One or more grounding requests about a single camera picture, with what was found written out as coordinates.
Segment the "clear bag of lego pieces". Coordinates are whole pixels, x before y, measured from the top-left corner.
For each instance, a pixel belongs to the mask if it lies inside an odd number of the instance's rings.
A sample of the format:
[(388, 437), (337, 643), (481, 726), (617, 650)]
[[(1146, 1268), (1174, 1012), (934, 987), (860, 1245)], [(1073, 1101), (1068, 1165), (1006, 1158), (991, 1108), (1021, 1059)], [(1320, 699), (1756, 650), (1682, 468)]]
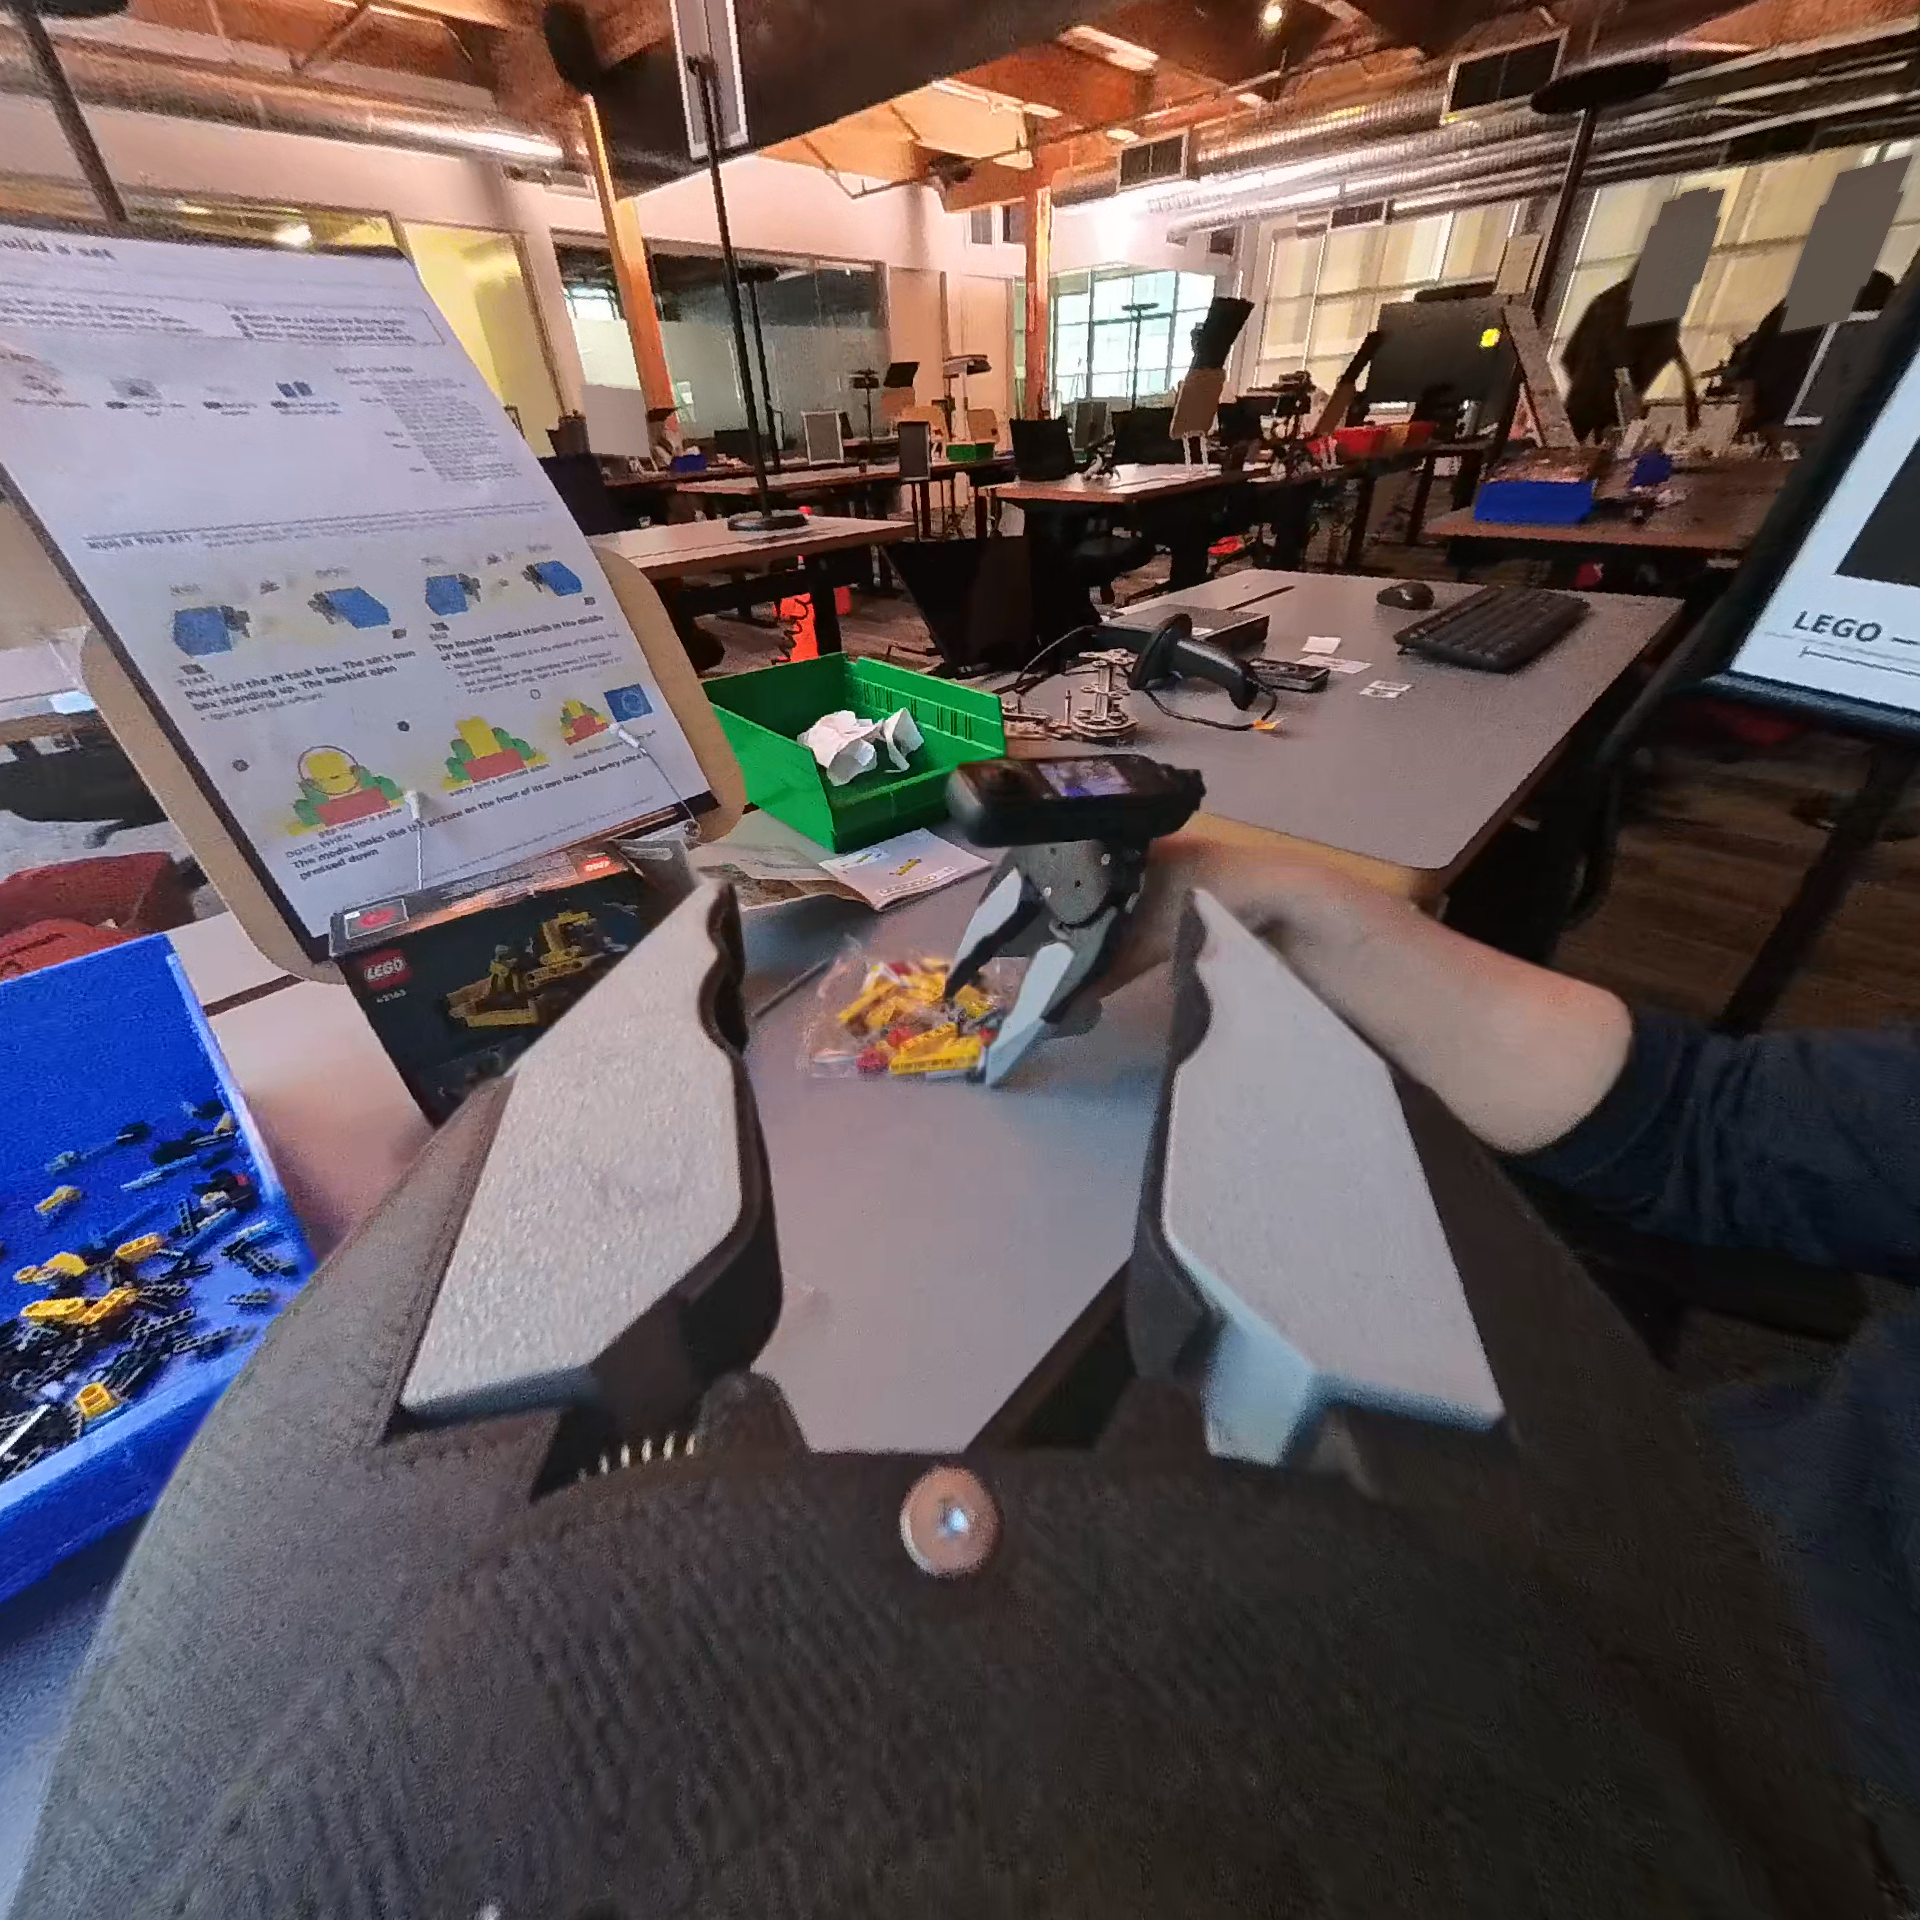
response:
[(948, 990), (948, 958), (934, 954), (845, 945), (812, 990), (800, 1069), (863, 1083), (981, 1083), (1026, 974), (1026, 956), (995, 956)]

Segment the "small wooden model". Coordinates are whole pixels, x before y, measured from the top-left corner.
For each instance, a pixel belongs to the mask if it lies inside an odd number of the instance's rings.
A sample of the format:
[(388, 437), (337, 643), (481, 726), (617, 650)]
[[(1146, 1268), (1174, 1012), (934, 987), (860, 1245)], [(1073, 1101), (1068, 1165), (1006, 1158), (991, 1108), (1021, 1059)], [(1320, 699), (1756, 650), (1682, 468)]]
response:
[(1134, 650), (1111, 647), (1062, 663), (1062, 673), (1026, 674), (1000, 699), (1013, 743), (1122, 748), (1141, 738), (1134, 707)]

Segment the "person's right hand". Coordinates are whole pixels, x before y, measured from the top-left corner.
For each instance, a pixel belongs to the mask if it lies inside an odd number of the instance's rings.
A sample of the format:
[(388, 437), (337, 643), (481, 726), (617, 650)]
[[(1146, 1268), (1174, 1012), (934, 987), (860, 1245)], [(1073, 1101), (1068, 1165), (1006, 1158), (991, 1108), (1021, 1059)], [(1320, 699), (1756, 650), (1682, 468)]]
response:
[(1212, 893), (1265, 939), (1284, 939), (1320, 925), (1325, 908), (1342, 902), (1345, 877), (1262, 837), (1167, 837), (1146, 852), (1141, 898), (1108, 974), (1111, 990), (1171, 958), (1195, 892)]

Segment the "green plastic bin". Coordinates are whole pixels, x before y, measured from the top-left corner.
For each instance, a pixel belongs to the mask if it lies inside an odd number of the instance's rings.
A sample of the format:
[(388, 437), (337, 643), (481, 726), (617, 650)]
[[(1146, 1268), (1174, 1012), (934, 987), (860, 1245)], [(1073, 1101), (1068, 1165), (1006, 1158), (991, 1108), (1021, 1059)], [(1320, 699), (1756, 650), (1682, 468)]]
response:
[[(994, 692), (886, 660), (835, 653), (716, 674), (702, 690), (739, 758), (748, 802), (835, 854), (938, 827), (948, 815), (948, 776), (961, 765), (1006, 755)], [(833, 784), (800, 735), (841, 707), (869, 722), (900, 707), (913, 717), (921, 748), (900, 771), (880, 759), (876, 771)]]

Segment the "white sign in black frame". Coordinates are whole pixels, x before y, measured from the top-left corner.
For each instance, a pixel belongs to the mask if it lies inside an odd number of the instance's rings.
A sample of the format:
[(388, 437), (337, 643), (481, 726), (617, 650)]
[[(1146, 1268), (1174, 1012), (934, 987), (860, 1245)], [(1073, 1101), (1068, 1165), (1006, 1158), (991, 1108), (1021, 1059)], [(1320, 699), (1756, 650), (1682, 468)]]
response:
[(1918, 272), (1823, 366), (1823, 420), (1709, 620), (1706, 692), (1918, 743)]

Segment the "crumpled white paper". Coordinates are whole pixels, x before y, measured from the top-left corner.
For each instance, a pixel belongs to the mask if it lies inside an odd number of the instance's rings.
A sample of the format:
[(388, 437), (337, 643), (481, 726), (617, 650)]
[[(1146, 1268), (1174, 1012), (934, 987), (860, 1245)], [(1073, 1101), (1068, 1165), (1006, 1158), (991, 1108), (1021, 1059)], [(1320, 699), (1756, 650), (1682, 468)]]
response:
[(924, 732), (909, 707), (886, 715), (835, 707), (800, 732), (797, 743), (812, 758), (822, 784), (841, 789), (865, 776), (900, 776), (913, 771), (913, 758), (924, 749)]

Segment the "black computer monitor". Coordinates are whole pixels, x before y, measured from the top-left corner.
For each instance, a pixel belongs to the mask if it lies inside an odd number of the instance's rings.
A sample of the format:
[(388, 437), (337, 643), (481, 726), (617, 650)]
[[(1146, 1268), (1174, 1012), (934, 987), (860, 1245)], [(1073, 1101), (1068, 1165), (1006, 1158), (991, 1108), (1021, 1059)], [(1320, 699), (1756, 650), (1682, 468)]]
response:
[(1410, 404), (1418, 420), (1448, 435), (1467, 404), (1477, 408), (1477, 427), (1499, 420), (1518, 380), (1499, 296), (1399, 301), (1380, 306), (1375, 333), (1377, 349), (1357, 391), (1365, 411)]

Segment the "black floor stand pole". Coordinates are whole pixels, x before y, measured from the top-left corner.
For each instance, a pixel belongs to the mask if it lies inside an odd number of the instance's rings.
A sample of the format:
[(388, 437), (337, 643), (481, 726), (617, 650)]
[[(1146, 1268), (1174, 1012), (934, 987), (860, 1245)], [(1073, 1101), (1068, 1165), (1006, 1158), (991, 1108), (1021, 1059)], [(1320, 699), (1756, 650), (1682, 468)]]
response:
[(748, 150), (745, 78), (739, 58), (739, 15), (732, 3), (672, 3), (672, 33), (681, 70), (685, 144), (709, 169), (716, 231), (725, 275), (725, 303), (732, 312), (732, 357), (748, 420), (748, 468), (753, 472), (750, 506), (728, 514), (732, 531), (773, 535), (802, 529), (802, 512), (779, 506), (766, 476), (766, 435), (762, 427), (762, 399), (753, 380), (753, 351), (748, 343), (745, 290), (732, 243), (732, 214), (725, 203), (725, 161)]

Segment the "black barcode scanner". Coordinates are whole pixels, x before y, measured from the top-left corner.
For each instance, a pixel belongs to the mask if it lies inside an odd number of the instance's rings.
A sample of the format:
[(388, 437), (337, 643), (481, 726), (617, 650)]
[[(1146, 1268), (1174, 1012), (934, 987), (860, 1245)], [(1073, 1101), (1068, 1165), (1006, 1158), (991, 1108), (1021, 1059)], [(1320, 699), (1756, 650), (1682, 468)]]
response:
[(1262, 682), (1243, 660), (1200, 634), (1186, 611), (1161, 617), (1127, 670), (1127, 685), (1134, 692), (1160, 692), (1174, 682), (1214, 685), (1239, 711), (1249, 711), (1262, 692)]

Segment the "lego set cardboard box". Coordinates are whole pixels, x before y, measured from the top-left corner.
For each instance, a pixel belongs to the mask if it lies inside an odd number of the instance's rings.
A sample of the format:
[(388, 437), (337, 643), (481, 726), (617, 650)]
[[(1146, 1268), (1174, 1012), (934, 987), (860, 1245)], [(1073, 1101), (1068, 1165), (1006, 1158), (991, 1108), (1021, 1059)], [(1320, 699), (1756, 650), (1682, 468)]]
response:
[(332, 920), (332, 962), (430, 1126), (505, 1074), (690, 892), (690, 831), (619, 837)]

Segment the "lego instruction booklet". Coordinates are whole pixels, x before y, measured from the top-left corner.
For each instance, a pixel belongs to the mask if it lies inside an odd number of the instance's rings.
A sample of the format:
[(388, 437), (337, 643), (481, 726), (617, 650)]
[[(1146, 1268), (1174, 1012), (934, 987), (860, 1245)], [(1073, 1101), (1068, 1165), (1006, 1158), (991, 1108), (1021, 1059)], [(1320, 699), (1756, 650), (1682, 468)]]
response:
[(931, 829), (909, 829), (860, 852), (829, 852), (766, 812), (700, 844), (692, 868), (736, 886), (742, 904), (845, 898), (873, 912), (944, 892), (991, 870), (991, 858)]

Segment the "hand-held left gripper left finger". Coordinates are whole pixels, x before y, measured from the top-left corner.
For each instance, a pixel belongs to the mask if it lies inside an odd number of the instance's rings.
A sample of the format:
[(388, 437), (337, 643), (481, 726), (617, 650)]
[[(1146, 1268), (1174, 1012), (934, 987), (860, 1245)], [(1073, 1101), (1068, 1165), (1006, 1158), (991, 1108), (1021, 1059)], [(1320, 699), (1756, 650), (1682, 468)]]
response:
[(548, 1420), (573, 1461), (702, 1448), (705, 1401), (766, 1345), (779, 1249), (745, 1069), (745, 954), (728, 886), (700, 881), (453, 1126), (447, 1192), (404, 1183), (414, 1330), (397, 1446), (462, 1459)]

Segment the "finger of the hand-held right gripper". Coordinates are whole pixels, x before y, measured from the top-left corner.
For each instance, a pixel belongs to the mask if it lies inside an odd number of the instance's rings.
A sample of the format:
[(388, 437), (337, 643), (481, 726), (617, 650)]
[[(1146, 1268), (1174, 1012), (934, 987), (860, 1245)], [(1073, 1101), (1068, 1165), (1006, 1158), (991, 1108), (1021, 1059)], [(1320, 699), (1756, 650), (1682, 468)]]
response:
[(1080, 925), (1048, 920), (1021, 974), (1020, 995), (1000, 1018), (995, 1039), (983, 1047), (983, 1083), (1000, 1087), (1010, 1081), (1021, 1059), (1068, 1023), (1111, 970), (1117, 939), (1119, 904), (1108, 904)]
[(1001, 954), (1013, 954), (1016, 942), (1030, 932), (1031, 920), (1038, 917), (1038, 893), (1030, 875), (995, 875), (995, 881), (983, 892), (972, 917), (948, 962), (944, 995), (961, 995), (969, 990), (983, 965)]

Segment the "black keyboard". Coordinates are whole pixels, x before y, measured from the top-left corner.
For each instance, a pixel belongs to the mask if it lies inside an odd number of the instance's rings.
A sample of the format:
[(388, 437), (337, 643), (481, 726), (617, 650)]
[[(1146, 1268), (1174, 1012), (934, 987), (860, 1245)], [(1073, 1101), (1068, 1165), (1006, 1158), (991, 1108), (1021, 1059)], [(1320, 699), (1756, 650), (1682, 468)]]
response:
[(1511, 674), (1547, 655), (1589, 611), (1582, 593), (1493, 583), (1410, 620), (1399, 634), (1399, 650), (1427, 663)]

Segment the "blue plastic bin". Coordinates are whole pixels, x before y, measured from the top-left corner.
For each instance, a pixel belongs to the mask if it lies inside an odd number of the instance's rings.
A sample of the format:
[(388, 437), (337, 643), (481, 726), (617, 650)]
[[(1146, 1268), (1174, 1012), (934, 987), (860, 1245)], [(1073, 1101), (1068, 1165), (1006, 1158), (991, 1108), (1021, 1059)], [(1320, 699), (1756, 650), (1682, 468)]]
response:
[[(235, 1074), (162, 937), (4, 981), (4, 1176), (61, 1141), (211, 1093), (238, 1112), (273, 1199), (296, 1224)], [(155, 1507), (191, 1436), (269, 1324), (220, 1362), (206, 1384), (169, 1384), (109, 1431), (4, 1483), (4, 1601)]]

